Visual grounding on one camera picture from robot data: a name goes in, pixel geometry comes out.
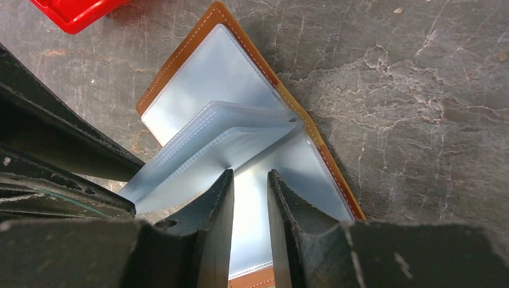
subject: leather cover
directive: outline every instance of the leather cover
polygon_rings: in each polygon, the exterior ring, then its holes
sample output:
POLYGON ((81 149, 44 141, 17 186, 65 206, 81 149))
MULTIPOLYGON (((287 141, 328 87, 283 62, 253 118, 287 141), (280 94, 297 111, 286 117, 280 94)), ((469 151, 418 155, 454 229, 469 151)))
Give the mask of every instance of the leather cover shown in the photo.
MULTIPOLYGON (((286 105, 293 110, 303 121, 304 128, 306 129, 309 138, 312 139, 316 150, 319 152, 323 163, 330 172, 332 178, 337 184, 342 198, 348 205, 353 218, 356 220, 365 220, 357 201, 352 195, 345 179, 340 173, 332 155, 330 154, 325 142, 321 138, 318 129, 313 123, 312 119, 306 111, 297 103, 293 96, 283 86, 281 81, 277 78, 276 74, 269 67, 267 62, 255 48, 254 44, 250 41, 246 33, 242 30, 238 22, 233 18, 227 8, 220 2, 213 3, 204 16, 198 21, 196 26, 191 30, 188 36, 174 51, 171 57, 166 61, 161 70, 157 73, 154 81, 147 91, 143 94, 141 99, 137 102, 136 110, 139 115, 143 115, 151 103, 161 93, 166 84, 176 75, 182 65, 190 58, 197 47, 202 43, 205 37, 217 26, 224 25, 235 37, 237 42, 244 49, 246 54, 255 63, 257 68, 263 73, 267 81, 270 82, 272 87, 277 91, 279 96, 284 100, 286 105)), ((272 267, 259 269, 249 274, 243 274, 230 280, 229 287, 239 288, 263 288, 274 286, 274 272, 272 267)))

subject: gray stone surface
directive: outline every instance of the gray stone surface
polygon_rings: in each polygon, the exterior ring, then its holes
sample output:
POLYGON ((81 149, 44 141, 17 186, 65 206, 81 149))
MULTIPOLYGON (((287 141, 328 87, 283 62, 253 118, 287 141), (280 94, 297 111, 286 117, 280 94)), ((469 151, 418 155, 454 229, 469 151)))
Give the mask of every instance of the gray stone surface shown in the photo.
MULTIPOLYGON (((0 42, 146 161, 158 146, 134 104, 210 3, 134 0, 67 35, 29 1, 2 0, 0 42)), ((368 218, 475 220, 509 241, 509 1, 226 5, 319 124, 368 218)))

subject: card holder pages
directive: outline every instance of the card holder pages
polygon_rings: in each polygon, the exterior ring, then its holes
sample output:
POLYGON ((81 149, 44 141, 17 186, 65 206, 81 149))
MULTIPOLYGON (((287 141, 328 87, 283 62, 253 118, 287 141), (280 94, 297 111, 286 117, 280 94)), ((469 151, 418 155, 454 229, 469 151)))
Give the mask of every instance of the card holder pages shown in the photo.
POLYGON ((274 285, 271 169, 328 215, 364 219, 315 124, 221 3, 164 64, 137 110, 163 145, 121 192, 139 212, 198 196, 209 179, 234 169, 230 287, 274 285), (181 187, 185 195, 171 194, 181 187))

